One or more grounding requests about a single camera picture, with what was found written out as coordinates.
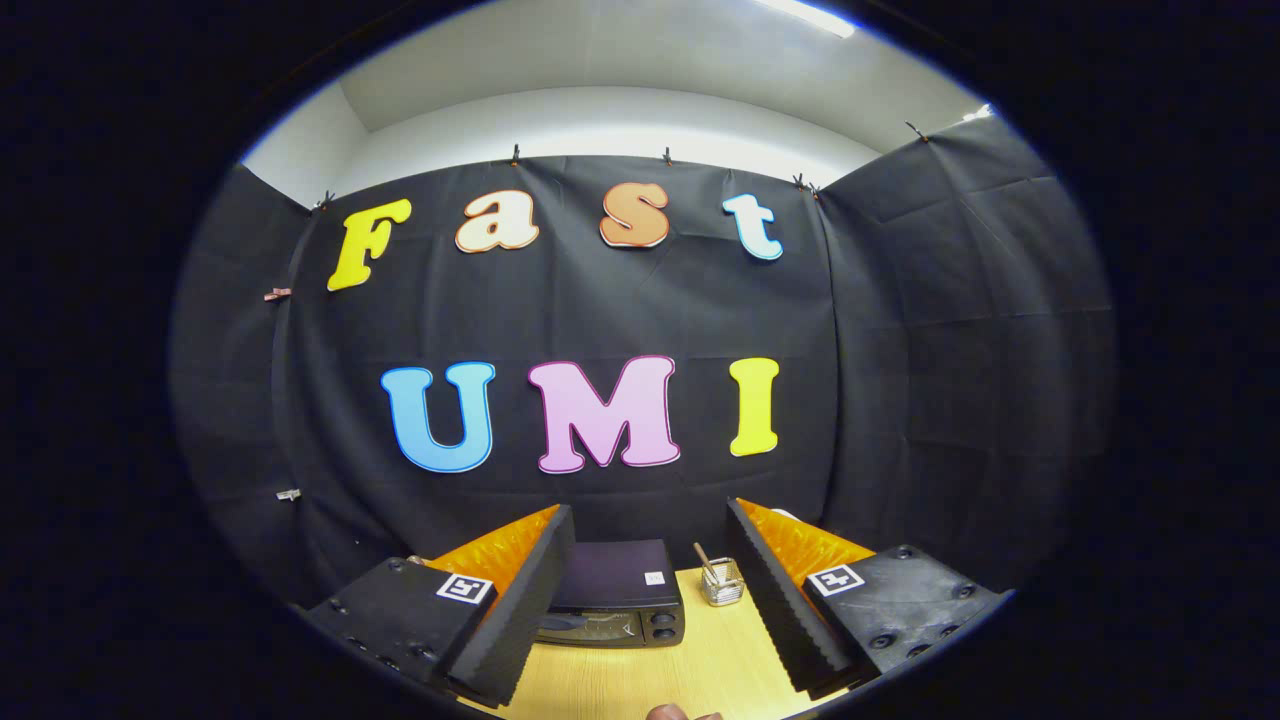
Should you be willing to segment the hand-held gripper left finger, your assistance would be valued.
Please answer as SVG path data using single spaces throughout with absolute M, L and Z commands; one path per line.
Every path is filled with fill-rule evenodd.
M 389 557 L 305 612 L 385 676 L 483 706 L 511 702 L 575 539 L 568 505 L 434 560 Z

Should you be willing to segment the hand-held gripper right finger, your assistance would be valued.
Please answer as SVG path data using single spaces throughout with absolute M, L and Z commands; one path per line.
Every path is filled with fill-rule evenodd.
M 813 700 L 902 674 L 1006 602 L 911 544 L 876 552 L 745 498 L 726 518 L 783 669 Z

